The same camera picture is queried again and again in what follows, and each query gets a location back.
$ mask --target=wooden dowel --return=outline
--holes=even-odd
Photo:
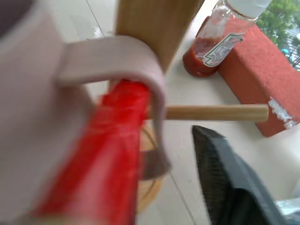
[[[268,119],[267,105],[169,105],[166,120],[249,120],[262,122]]]

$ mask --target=glass bottle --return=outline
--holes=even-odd
[[[183,55],[185,69],[196,77],[214,74],[270,2],[271,0],[219,0],[211,17],[200,28],[190,49]]]

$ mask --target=white floor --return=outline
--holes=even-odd
[[[46,0],[66,41],[113,34],[116,0]],[[199,80],[184,70],[182,54],[216,0],[206,0],[176,55],[167,75],[169,104],[239,104],[219,74]],[[92,96],[106,83],[89,85]],[[165,123],[165,138],[173,170],[155,202],[138,217],[139,225],[209,224],[197,181],[191,126],[202,125],[227,136],[229,143],[259,174],[275,200],[288,198],[300,176],[300,128],[264,138],[252,122]]]

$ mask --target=foliage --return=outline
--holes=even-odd
[[[285,30],[296,26],[296,21],[300,22],[299,8],[298,0],[272,0],[257,21],[257,26],[280,50],[286,44]]]

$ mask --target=red sauce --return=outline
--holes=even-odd
[[[219,42],[219,39],[197,38],[190,49],[183,55],[184,68],[195,77],[213,75],[218,70],[218,66],[208,67],[204,65],[202,59],[198,58],[197,55],[201,53],[204,55]]]

